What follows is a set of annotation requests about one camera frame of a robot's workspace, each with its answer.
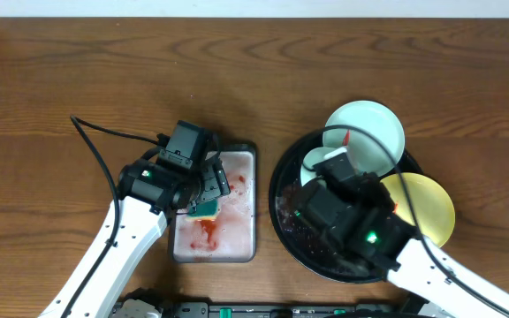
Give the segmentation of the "green yellow sponge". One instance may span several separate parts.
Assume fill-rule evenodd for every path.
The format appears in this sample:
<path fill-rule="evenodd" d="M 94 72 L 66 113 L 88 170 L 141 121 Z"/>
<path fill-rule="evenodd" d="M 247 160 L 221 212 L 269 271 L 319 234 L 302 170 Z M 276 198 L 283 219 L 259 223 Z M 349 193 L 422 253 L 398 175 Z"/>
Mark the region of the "green yellow sponge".
<path fill-rule="evenodd" d="M 218 200 L 206 201 L 201 204 L 190 208 L 187 212 L 187 217 L 196 221 L 213 221 L 219 214 Z"/>

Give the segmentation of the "mint plate front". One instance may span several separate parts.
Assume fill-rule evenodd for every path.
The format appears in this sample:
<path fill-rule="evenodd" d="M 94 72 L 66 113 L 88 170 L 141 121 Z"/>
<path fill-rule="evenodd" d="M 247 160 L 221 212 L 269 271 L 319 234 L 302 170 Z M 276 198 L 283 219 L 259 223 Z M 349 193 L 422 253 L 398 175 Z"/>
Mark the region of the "mint plate front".
<path fill-rule="evenodd" d="M 314 171 L 314 166 L 318 163 L 321 163 L 327 159 L 332 158 L 335 155 L 347 155 L 347 148 L 329 148 L 329 147 L 319 147 L 310 150 L 303 158 L 302 165 L 300 168 L 300 184 L 303 186 L 307 182 L 316 178 L 316 172 Z"/>

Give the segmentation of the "yellow plate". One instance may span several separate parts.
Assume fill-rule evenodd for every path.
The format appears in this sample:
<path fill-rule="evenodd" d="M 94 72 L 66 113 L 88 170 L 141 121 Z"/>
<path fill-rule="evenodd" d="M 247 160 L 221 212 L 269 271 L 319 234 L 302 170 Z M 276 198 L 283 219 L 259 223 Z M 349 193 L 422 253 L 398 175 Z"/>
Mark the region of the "yellow plate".
<path fill-rule="evenodd" d="M 443 246 L 452 235 L 455 209 L 446 190 L 435 180 L 417 173 L 404 172 L 402 177 L 410 194 L 414 212 L 424 235 L 437 246 Z M 397 174 L 381 180 L 395 203 L 394 213 L 414 225 L 409 204 Z"/>

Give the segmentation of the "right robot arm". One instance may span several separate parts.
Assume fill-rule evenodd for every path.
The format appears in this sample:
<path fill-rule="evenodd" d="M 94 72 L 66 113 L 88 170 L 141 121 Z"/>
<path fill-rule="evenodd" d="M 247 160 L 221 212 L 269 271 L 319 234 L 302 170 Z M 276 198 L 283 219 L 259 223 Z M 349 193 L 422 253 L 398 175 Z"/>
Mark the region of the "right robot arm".
<path fill-rule="evenodd" d="M 467 269 L 393 212 L 374 174 L 313 179 L 295 215 L 357 275 L 380 276 L 451 317 L 509 317 L 509 293 Z"/>

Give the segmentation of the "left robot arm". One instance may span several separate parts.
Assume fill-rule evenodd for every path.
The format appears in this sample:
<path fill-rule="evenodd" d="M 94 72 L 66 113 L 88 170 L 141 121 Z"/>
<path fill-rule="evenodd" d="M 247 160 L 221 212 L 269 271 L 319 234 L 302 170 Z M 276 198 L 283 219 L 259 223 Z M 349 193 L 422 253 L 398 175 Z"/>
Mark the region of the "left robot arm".
<path fill-rule="evenodd" d="M 231 192 L 224 153 L 195 161 L 161 148 L 122 169 L 94 241 L 44 317 L 108 317 L 136 266 L 172 220 L 213 221 Z"/>

